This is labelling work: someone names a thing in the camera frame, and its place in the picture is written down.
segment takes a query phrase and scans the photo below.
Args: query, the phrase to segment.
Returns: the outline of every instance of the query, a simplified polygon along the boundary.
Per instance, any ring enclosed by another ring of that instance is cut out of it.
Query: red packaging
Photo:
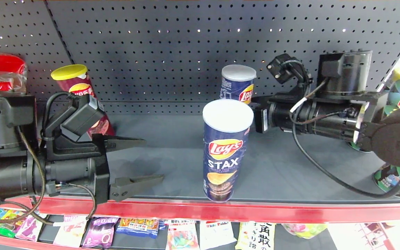
[[[75,64],[64,66],[54,70],[50,75],[57,81],[62,90],[72,92],[75,95],[90,94],[96,98],[85,65]],[[87,132],[90,138],[92,138],[92,134],[94,133],[115,135],[115,131],[107,115],[96,122]]]
[[[26,92],[27,64],[19,57],[0,53],[0,91]]]

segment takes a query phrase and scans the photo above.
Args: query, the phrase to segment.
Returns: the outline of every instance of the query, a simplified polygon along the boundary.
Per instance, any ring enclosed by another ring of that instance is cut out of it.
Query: white cable tie
[[[298,101],[294,106],[289,110],[289,112],[293,113],[302,103],[304,103],[307,99],[302,98],[300,101]]]
[[[85,221],[86,221],[86,218],[82,218],[82,219],[72,220],[71,222],[53,223],[53,226],[72,226],[72,225],[76,225],[78,223],[82,223]]]

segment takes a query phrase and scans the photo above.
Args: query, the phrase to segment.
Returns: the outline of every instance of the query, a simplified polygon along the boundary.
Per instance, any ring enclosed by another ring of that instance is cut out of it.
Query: perforated metal panel
[[[315,77],[321,53],[372,49],[373,90],[400,56],[400,1],[49,1],[52,16],[42,2],[7,3],[0,2],[0,26],[13,27],[0,29],[0,51],[25,56],[29,89],[44,100],[57,90],[50,70],[70,63],[52,18],[72,59],[87,65],[98,97],[116,114],[169,114],[176,103],[212,101],[221,68],[233,63],[257,70],[255,95],[289,90],[295,82],[279,85],[265,70],[284,52]],[[160,102],[167,104],[154,107]],[[203,105],[196,106],[182,104],[176,114],[198,114]]]
[[[0,1],[0,52],[17,55],[27,62],[27,90],[38,101],[59,87],[51,70],[70,64],[49,12],[41,1]]]

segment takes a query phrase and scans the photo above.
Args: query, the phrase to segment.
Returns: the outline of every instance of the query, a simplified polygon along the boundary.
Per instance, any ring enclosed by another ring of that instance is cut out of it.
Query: white plastic lid
[[[212,101],[203,108],[203,120],[211,128],[237,133],[251,126],[254,113],[245,103],[232,99]]]
[[[224,66],[222,76],[231,81],[250,81],[257,76],[257,71],[251,67],[239,64]]]

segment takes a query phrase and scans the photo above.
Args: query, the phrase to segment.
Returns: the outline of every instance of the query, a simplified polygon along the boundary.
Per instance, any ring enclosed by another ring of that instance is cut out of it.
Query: shelf
[[[100,205],[98,215],[297,223],[400,219],[400,198],[373,199],[341,187],[299,152],[290,133],[278,128],[267,134],[251,131],[232,199],[223,204],[210,202],[202,189],[202,116],[109,117],[117,135],[148,141],[143,148],[108,154],[111,180],[148,174],[164,174],[165,180],[133,199]],[[299,140],[335,176],[381,193],[371,179],[383,164],[375,154],[316,135],[301,135]],[[40,211],[86,214],[90,202],[76,196],[46,198]]]
[[[62,216],[51,216],[53,221],[62,221]],[[239,224],[232,223],[234,236],[237,239],[239,234]],[[40,246],[44,249],[50,250],[63,250],[71,249],[66,247],[59,247],[51,245],[57,232],[58,227],[44,226],[41,231],[39,242],[29,242],[19,239],[9,239],[0,236],[1,245],[9,245],[11,247],[31,247],[32,249],[39,249]],[[125,234],[115,234],[112,247],[110,249],[151,249],[160,250],[165,249],[167,241],[168,230],[160,231],[157,239],[135,237]],[[197,223],[197,234],[199,234],[199,224]],[[235,243],[224,245],[221,247],[213,248],[214,250],[234,250]],[[297,236],[289,234],[280,224],[276,225],[276,233],[274,237],[274,247],[276,250],[336,250],[335,244],[330,236],[328,230],[323,231],[316,237],[310,240],[301,239]]]

